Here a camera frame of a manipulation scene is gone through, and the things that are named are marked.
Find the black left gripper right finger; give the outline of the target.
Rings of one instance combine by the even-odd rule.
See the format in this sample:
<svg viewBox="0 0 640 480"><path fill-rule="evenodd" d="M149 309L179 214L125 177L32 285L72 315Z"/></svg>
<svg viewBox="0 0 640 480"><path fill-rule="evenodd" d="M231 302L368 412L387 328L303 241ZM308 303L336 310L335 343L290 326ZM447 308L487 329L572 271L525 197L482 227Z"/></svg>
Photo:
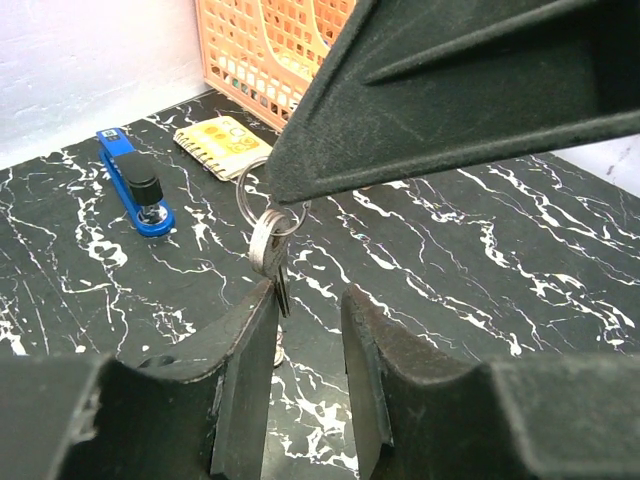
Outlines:
<svg viewBox="0 0 640 480"><path fill-rule="evenodd" d="M364 479L635 479L639 361L538 353L470 363L358 287L341 328Z"/></svg>

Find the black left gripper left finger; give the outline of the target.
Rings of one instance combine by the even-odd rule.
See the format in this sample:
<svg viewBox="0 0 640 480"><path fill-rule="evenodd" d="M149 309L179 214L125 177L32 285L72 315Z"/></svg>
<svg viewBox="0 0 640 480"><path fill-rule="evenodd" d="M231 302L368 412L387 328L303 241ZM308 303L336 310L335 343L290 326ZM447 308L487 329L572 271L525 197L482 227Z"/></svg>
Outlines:
<svg viewBox="0 0 640 480"><path fill-rule="evenodd" d="M279 309L260 282L138 366L107 354L1 360L5 479L257 479Z"/></svg>

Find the silver key bunch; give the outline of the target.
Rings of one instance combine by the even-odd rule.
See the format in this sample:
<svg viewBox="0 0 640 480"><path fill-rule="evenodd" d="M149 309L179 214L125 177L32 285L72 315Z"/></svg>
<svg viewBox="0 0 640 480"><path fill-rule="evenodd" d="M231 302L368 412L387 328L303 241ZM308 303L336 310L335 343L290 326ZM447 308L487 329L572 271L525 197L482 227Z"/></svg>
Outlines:
<svg viewBox="0 0 640 480"><path fill-rule="evenodd" d="M286 318L291 313L287 266L289 238L302 226L311 202L303 203L302 215L295 225L290 224L287 215L273 208L267 208L257 217L249 206L244 183L249 172L266 161L267 156L262 156L248 163L238 178L235 196L241 215L253 228L248 250L251 268L272 281L280 316Z"/></svg>

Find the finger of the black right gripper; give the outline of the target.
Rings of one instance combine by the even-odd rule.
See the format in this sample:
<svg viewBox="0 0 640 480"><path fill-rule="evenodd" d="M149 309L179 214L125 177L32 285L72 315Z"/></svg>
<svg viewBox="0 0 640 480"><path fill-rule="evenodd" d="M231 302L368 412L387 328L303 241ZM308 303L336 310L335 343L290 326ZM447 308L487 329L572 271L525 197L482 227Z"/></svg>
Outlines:
<svg viewBox="0 0 640 480"><path fill-rule="evenodd" d="M291 204L638 130L635 1L360 1L266 177Z"/></svg>

